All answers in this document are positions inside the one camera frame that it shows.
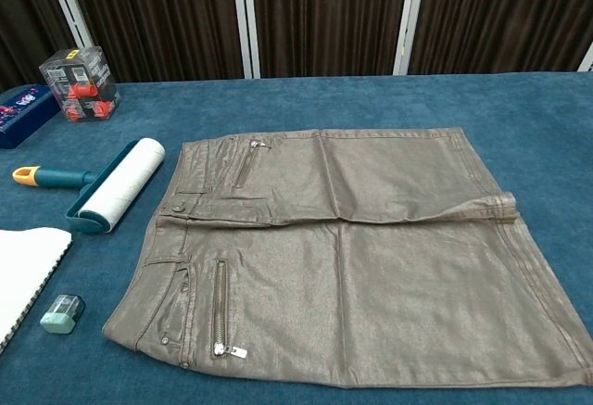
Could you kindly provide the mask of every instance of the orange handle tip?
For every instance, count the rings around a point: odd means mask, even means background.
[[[41,166],[20,167],[12,172],[12,179],[19,184],[38,185],[35,182],[35,173]]]

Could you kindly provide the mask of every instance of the eraser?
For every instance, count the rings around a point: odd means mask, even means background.
[[[70,334],[84,310],[84,302],[78,296],[61,294],[42,317],[39,324],[52,334]]]

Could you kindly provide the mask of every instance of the white adhesive roll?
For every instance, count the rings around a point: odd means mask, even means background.
[[[100,215],[115,227],[150,176],[165,158],[165,148],[154,139],[143,138],[130,150],[79,210],[79,216]]]

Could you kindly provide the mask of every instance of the blue tablecloth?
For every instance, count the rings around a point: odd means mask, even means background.
[[[123,295],[145,227],[182,141],[235,132],[460,126],[530,230],[593,331],[593,73],[130,83],[110,120],[60,114],[15,150],[0,150],[0,229],[65,228],[77,194],[19,186],[33,164],[100,170],[132,139],[167,150],[163,166],[111,234],[74,242],[0,355],[0,403],[593,403],[593,388],[359,389],[218,378],[107,341],[101,327]],[[0,250],[0,258],[18,258]],[[56,295],[86,311],[71,335],[38,324]]]

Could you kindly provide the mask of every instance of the zipper pull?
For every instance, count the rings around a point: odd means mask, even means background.
[[[271,146],[268,146],[266,143],[264,143],[263,141],[261,141],[260,139],[252,139],[249,142],[249,146],[251,148],[256,148],[256,147],[267,147],[267,148],[271,148]]]
[[[231,354],[239,359],[244,359],[247,357],[247,350],[238,347],[225,347],[222,343],[215,343],[214,355],[223,356],[224,354]]]

